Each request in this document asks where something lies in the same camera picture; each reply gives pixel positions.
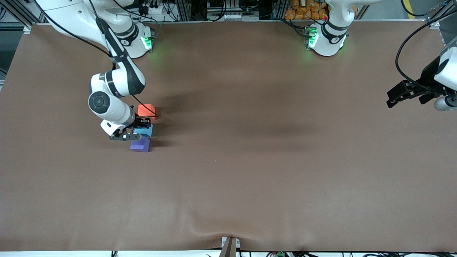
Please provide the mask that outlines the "pile of orange objects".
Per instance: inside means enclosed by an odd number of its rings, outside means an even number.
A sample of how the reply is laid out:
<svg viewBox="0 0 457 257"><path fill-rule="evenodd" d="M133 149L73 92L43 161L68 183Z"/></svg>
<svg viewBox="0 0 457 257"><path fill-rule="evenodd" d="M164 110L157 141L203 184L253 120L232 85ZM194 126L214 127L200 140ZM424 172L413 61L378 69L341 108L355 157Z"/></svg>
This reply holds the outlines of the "pile of orange objects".
<svg viewBox="0 0 457 257"><path fill-rule="evenodd" d="M288 0L285 20L326 20L330 10L325 0Z"/></svg>

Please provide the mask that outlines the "light blue foam block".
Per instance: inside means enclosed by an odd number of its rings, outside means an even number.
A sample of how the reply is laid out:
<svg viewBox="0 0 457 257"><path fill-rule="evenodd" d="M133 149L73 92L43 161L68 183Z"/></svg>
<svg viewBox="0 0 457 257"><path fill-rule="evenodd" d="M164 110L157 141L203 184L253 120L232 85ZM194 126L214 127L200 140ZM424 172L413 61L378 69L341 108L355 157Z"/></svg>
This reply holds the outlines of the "light blue foam block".
<svg viewBox="0 0 457 257"><path fill-rule="evenodd" d="M136 127L133 131L134 134L139 134L147 138L153 137L153 124L150 124L149 127Z"/></svg>

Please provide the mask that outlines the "orange foam block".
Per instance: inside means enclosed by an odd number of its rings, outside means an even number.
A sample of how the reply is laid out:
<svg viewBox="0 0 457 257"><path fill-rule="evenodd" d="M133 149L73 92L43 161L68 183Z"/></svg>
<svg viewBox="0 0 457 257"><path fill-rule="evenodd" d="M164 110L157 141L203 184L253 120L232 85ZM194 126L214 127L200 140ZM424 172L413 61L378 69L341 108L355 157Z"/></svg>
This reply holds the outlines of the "orange foam block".
<svg viewBox="0 0 457 257"><path fill-rule="evenodd" d="M137 115L143 119L155 120L157 118L156 109L152 104L139 104Z"/></svg>

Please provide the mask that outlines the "purple foam block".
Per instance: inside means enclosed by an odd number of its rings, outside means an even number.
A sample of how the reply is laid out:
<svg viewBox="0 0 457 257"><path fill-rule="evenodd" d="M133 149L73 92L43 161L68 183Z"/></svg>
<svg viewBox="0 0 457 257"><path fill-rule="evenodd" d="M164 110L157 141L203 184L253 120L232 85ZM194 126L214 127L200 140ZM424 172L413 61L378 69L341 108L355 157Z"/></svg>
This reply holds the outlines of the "purple foam block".
<svg viewBox="0 0 457 257"><path fill-rule="evenodd" d="M150 151L150 138L142 137L139 140L131 141L130 150L133 152L147 153Z"/></svg>

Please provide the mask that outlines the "brown table cloth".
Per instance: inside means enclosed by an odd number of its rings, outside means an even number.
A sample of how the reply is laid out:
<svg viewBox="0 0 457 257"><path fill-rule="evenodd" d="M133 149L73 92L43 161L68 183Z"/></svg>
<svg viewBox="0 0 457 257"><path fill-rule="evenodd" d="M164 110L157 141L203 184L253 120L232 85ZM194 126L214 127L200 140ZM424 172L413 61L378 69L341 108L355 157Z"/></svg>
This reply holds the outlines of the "brown table cloth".
<svg viewBox="0 0 457 257"><path fill-rule="evenodd" d="M0 91L0 251L457 252L457 111L394 108L420 21L357 21L320 57L281 22L165 24L136 60L150 151L87 104L110 68L35 25Z"/></svg>

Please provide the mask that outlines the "white power strip with plugs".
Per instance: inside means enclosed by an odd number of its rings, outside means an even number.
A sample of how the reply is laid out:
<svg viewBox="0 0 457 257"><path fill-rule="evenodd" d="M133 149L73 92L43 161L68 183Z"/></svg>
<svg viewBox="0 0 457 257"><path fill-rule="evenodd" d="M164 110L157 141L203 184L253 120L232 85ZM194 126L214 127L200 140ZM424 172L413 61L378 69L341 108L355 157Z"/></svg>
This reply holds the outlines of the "white power strip with plugs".
<svg viewBox="0 0 457 257"><path fill-rule="evenodd" d="M166 12L162 0L139 0L140 15L162 15Z"/></svg>

